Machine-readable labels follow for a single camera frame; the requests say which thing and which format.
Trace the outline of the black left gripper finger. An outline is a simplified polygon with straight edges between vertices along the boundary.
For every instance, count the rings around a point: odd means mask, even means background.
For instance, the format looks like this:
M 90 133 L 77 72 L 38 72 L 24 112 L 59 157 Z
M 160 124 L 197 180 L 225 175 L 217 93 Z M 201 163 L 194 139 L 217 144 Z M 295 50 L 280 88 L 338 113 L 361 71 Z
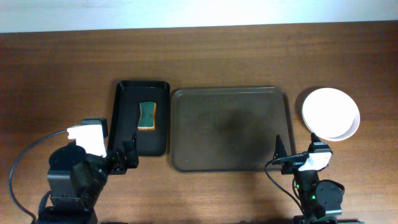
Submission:
M 131 168 L 137 168 L 139 165 L 139 158 L 137 155 L 137 136 L 136 133 L 132 135 L 131 139 L 131 144 L 132 144 L 132 150 L 131 150 Z
M 127 169 L 130 168 L 130 153 L 132 151 L 132 142 L 131 141 L 123 141 L 123 157 L 124 157 L 124 164 Z

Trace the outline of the pink plate with red stain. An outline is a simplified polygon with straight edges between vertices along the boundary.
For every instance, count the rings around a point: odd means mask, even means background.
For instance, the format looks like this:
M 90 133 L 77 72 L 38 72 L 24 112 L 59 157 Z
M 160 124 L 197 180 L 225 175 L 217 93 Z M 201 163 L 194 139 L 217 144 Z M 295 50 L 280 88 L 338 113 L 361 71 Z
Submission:
M 304 99 L 302 118 L 306 127 L 327 141 L 344 141 L 359 129 L 361 115 L 355 101 L 336 88 L 319 88 Z

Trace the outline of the green and orange sponge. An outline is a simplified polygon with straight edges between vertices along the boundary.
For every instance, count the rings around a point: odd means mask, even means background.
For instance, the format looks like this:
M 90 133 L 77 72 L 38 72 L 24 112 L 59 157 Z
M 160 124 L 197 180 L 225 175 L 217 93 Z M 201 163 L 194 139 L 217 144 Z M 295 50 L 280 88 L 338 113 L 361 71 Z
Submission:
M 155 130 L 155 116 L 157 104 L 153 101 L 146 101 L 139 103 L 140 118 L 137 128 L 140 131 L 154 131 Z

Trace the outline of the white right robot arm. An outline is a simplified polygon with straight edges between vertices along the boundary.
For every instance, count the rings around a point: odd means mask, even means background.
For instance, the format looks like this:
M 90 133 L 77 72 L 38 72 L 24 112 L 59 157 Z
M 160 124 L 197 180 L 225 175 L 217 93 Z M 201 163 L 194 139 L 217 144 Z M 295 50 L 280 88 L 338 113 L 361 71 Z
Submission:
M 344 185 L 333 180 L 319 179 L 318 173 L 327 168 L 333 151 L 315 133 L 305 152 L 288 155 L 279 135 L 275 140 L 272 160 L 266 163 L 265 173 L 269 180 L 287 194 L 298 206 L 301 215 L 293 217 L 293 223 L 301 224 L 357 224 L 359 220 L 340 220 L 341 204 L 345 194 Z M 269 165 L 281 165 L 282 175 L 292 175 L 292 190 L 289 193 L 269 174 Z

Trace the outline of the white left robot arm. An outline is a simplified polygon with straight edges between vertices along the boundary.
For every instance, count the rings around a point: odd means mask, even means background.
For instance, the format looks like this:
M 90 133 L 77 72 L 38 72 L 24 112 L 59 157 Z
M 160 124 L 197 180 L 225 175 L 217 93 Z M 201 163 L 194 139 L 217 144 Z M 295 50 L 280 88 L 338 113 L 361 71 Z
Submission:
M 120 149 L 107 151 L 104 118 L 84 119 L 67 128 L 70 143 L 49 158 L 47 180 L 50 191 L 39 205 L 38 223 L 97 223 L 95 204 L 109 175 L 124 175 L 138 167 L 136 135 Z

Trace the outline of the black small tray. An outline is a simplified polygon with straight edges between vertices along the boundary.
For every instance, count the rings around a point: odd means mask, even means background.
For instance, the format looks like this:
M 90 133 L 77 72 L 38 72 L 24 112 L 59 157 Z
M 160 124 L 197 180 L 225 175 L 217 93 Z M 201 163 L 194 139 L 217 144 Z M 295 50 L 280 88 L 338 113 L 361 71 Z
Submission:
M 155 129 L 138 129 L 140 103 L 156 103 Z M 136 134 L 138 156 L 162 156 L 167 148 L 170 85 L 166 81 L 123 80 L 116 85 L 108 150 L 122 149 L 123 142 Z

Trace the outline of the brown serving tray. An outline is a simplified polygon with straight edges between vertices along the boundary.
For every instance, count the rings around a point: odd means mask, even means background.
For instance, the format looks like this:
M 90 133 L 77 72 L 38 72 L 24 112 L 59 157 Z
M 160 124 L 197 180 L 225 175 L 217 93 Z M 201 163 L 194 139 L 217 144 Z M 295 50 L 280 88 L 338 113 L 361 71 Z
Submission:
M 289 99 L 274 86 L 181 88 L 170 100 L 170 164 L 179 172 L 261 172 L 276 137 L 296 152 Z

